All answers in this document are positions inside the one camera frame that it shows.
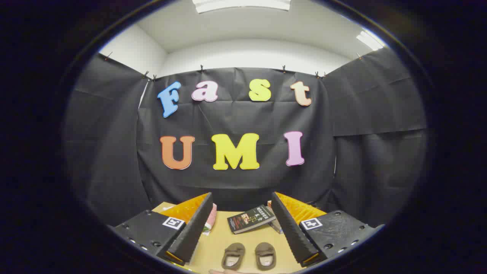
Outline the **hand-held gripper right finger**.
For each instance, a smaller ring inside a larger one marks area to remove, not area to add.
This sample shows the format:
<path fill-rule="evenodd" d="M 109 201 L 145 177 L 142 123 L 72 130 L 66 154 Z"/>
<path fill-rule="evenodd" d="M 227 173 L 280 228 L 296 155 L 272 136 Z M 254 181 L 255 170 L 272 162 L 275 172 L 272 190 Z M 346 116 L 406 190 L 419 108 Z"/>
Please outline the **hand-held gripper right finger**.
<path fill-rule="evenodd" d="M 276 191 L 271 208 L 295 260 L 304 268 L 353 250 L 384 227 L 372 227 L 343 210 L 325 213 Z"/>

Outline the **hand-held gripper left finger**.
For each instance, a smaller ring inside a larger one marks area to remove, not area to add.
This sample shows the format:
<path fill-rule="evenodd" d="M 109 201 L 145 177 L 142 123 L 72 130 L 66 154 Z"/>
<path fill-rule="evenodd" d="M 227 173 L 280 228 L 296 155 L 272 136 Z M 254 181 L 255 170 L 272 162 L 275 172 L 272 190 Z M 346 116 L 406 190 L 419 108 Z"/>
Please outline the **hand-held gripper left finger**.
<path fill-rule="evenodd" d="M 193 256 L 212 209 L 209 192 L 161 212 L 145 210 L 112 231 L 146 253 L 184 266 Z"/>

